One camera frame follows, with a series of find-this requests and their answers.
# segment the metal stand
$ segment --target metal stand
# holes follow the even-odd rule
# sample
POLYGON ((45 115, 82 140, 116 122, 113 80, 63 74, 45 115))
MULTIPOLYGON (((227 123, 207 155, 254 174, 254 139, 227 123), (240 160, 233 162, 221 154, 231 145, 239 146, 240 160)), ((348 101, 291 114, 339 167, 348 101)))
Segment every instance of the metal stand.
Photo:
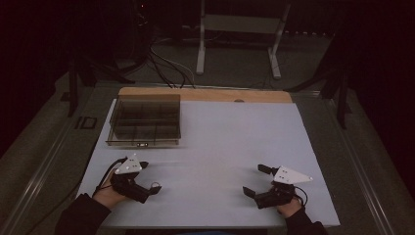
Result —
POLYGON ((196 74, 203 74, 205 71, 205 30, 219 30, 274 33, 275 42, 272 47, 268 48, 268 56, 274 78, 281 78, 276 52, 281 41, 287 16, 290 12, 290 3, 286 3, 281 19, 211 15, 205 12, 205 0, 202 0, 201 6, 201 38, 196 74))

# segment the wire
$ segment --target wire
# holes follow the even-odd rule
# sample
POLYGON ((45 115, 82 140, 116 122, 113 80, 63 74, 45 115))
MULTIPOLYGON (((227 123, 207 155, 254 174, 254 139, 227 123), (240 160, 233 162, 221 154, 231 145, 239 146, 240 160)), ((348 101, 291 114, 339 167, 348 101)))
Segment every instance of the wire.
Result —
POLYGON ((193 88, 196 88, 195 87, 195 77, 194 77, 194 75, 193 75, 193 73, 192 73, 192 71, 189 69, 189 68, 187 68, 187 67, 185 67, 185 66, 183 66, 183 65, 181 65, 181 64, 178 64, 178 63, 176 63, 176 62, 173 62, 173 61, 171 61, 171 60, 168 60, 168 59, 166 59, 166 58, 164 58, 164 57, 162 57, 162 56, 160 56, 159 54, 157 54, 154 50, 153 50, 153 48, 151 47, 150 48, 150 54, 149 54, 149 56, 148 56, 148 61, 151 63, 151 65, 150 64, 147 64, 148 66, 149 66, 149 68, 151 69, 151 70, 153 70, 153 71, 155 71, 158 75, 159 75, 159 77, 170 87, 170 88, 183 88, 183 86, 185 85, 185 83, 186 83, 186 81, 189 81, 189 83, 192 85, 192 87, 193 88), (156 59, 155 59, 155 57, 156 58, 158 58, 158 59, 160 59, 160 60, 162 60, 163 62, 165 62, 165 64, 162 64, 162 63, 160 63, 160 62, 158 62, 158 61, 156 61, 156 59), (192 78, 189 78, 189 76, 184 72, 184 71, 182 71, 182 70, 180 70, 177 66, 179 66, 179 67, 182 67, 182 68, 184 68, 185 70, 187 70, 191 75, 192 75, 192 78), (162 66, 162 67, 166 67, 166 68, 169 68, 169 69, 171 69, 171 70, 174 70, 174 71, 178 71, 179 73, 180 73, 180 75, 181 75, 181 77, 182 77, 182 82, 181 82, 181 84, 180 84, 180 86, 177 86, 174 82, 172 82, 171 80, 169 80, 165 75, 164 75, 164 73, 161 71, 161 69, 160 69, 160 66, 162 66))
POLYGON ((115 165, 117 164, 122 164, 125 162, 125 160, 127 160, 127 157, 123 158, 123 159, 118 159, 117 161, 115 161, 113 164, 110 165, 110 167, 108 167, 107 171, 105 172, 103 178, 101 179, 101 182, 98 184, 98 186, 95 188, 94 193, 92 194, 92 196, 94 196, 98 191, 100 191, 101 185, 103 185, 104 181, 107 178, 107 175, 110 173, 110 171, 114 168, 115 165))
POLYGON ((307 194, 305 193, 305 191, 304 190, 302 190, 301 188, 299 188, 299 187, 297 187, 297 186, 294 186, 296 189, 299 189, 299 190, 301 190, 302 191, 302 193, 304 194, 304 196, 305 196, 305 201, 302 199, 302 197, 300 197, 299 195, 295 195, 295 197, 297 197, 297 198, 299 198, 300 200, 301 200, 301 204, 302 204, 302 206, 303 207, 305 207, 305 205, 307 204, 307 202, 308 202, 308 196, 307 196, 307 194))
POLYGON ((164 61, 168 62, 168 63, 172 66, 172 68, 173 68, 174 70, 179 71, 179 72, 182 74, 183 78, 187 79, 187 80, 190 82, 190 84, 193 86, 193 88, 196 88, 196 87, 195 87, 195 75, 193 74, 193 72, 192 72, 189 68, 187 68, 187 67, 185 67, 185 66, 183 66, 183 65, 181 65, 181 64, 179 64, 179 63, 173 62, 173 61, 171 61, 171 60, 169 60, 169 59, 166 59, 166 58, 164 58, 164 57, 160 56, 159 54, 157 54, 157 53, 153 50, 153 48, 151 48, 150 50, 151 50, 151 52, 152 52, 155 56, 157 56, 157 57, 159 57, 160 59, 162 59, 162 60, 164 60, 164 61), (181 68, 184 68, 186 71, 188 71, 188 72, 192 75, 192 80, 190 80, 190 79, 189 79, 189 77, 188 77, 188 76, 187 76, 187 75, 186 75, 183 71, 179 70, 179 69, 178 69, 177 67, 175 67, 174 65, 177 65, 177 66, 179 66, 179 67, 181 67, 181 68))

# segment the black cable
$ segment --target black cable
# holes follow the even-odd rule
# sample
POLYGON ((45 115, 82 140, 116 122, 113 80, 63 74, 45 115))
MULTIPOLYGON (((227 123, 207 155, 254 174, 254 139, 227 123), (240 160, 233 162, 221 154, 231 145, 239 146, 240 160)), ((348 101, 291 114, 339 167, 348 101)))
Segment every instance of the black cable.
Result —
POLYGON ((170 88, 177 88, 177 86, 170 81, 167 77, 164 76, 164 74, 161 72, 161 70, 159 69, 155 59, 149 55, 148 56, 149 61, 153 64, 154 68, 152 68, 151 66, 149 66, 150 69, 152 69, 153 71, 155 71, 159 77, 170 87, 170 88))
POLYGON ((165 59, 165 58, 163 58, 163 57, 159 56, 158 54, 156 54, 153 50, 152 50, 151 52, 152 52, 152 54, 154 54, 156 57, 158 57, 158 58, 160 58, 161 60, 163 60, 163 61, 165 61, 166 63, 168 63, 168 65, 164 65, 164 64, 161 64, 161 63, 156 62, 158 65, 163 66, 163 67, 166 67, 166 68, 169 68, 169 69, 174 70, 174 71, 178 71, 178 72, 181 74, 181 76, 182 76, 183 80, 182 80, 182 83, 181 83, 181 85, 180 85, 180 88, 183 88, 184 84, 186 83, 186 80, 188 80, 188 81, 189 81, 189 83, 192 85, 192 87, 193 87, 193 88, 196 88, 196 87, 195 87, 195 84, 194 84, 194 83, 190 80, 189 76, 188 76, 188 75, 187 75, 184 71, 180 70, 180 69, 179 69, 176 65, 174 65, 171 61, 169 61, 169 60, 167 60, 167 59, 165 59))
POLYGON ((295 197, 297 197, 297 198, 299 198, 300 200, 301 200, 301 203, 302 203, 302 206, 303 207, 305 207, 305 205, 307 204, 307 202, 308 202, 308 196, 307 196, 307 194, 305 193, 305 191, 304 190, 302 190, 301 188, 299 188, 299 187, 297 187, 297 186, 294 186, 296 189, 300 189, 301 191, 302 191, 302 193, 304 194, 304 196, 305 196, 305 201, 302 199, 302 197, 300 197, 299 195, 295 195, 295 197))
POLYGON ((168 68, 170 68, 170 69, 172 69, 172 70, 175 70, 175 71, 178 71, 178 72, 181 74, 181 76, 182 76, 182 78, 183 78, 183 81, 182 81, 182 83, 181 83, 181 85, 180 85, 180 88, 183 88, 183 86, 184 86, 184 84, 185 84, 186 80, 188 80, 188 81, 190 82, 190 84, 192 84, 192 85, 193 85, 193 87, 195 87, 195 85, 193 84, 193 82, 192 82, 192 81, 190 81, 189 77, 186 75, 186 73, 185 73, 185 72, 183 72, 182 70, 180 70, 177 66, 175 66, 175 65, 174 65, 172 62, 170 62, 169 60, 167 60, 167 59, 165 59, 165 58, 163 58, 163 57, 159 56, 157 53, 155 53, 155 52, 153 51, 153 49, 151 50, 151 53, 152 53, 153 55, 155 55, 156 57, 160 58, 161 60, 165 61, 166 63, 168 63, 168 64, 170 65, 170 67, 169 67, 169 66, 167 66, 168 68))
POLYGON ((99 191, 101 190, 101 185, 103 185, 104 181, 107 179, 108 174, 110 173, 110 171, 114 168, 115 165, 117 164, 122 164, 125 162, 125 160, 127 159, 127 157, 123 158, 123 159, 118 159, 117 161, 115 161, 113 164, 110 165, 110 167, 108 167, 107 171, 105 172, 103 178, 101 179, 101 182, 98 184, 98 186, 95 188, 94 193, 92 194, 92 197, 99 191))

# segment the white paper sheet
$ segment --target white paper sheet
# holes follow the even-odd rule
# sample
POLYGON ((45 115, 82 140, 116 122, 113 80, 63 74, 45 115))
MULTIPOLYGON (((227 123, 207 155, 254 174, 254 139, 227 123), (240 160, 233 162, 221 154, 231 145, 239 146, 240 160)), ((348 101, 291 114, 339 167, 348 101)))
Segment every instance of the white paper sheet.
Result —
POLYGON ((150 188, 158 182, 162 188, 145 204, 119 204, 106 226, 284 226, 276 209, 259 210, 243 193, 243 186, 269 190, 272 176, 258 171, 258 164, 284 165, 313 177, 296 185, 308 195, 308 215, 326 226, 340 224, 295 104, 182 101, 182 138, 179 146, 164 149, 108 146, 111 112, 79 193, 91 195, 110 164, 133 153, 150 163, 136 183, 150 188))

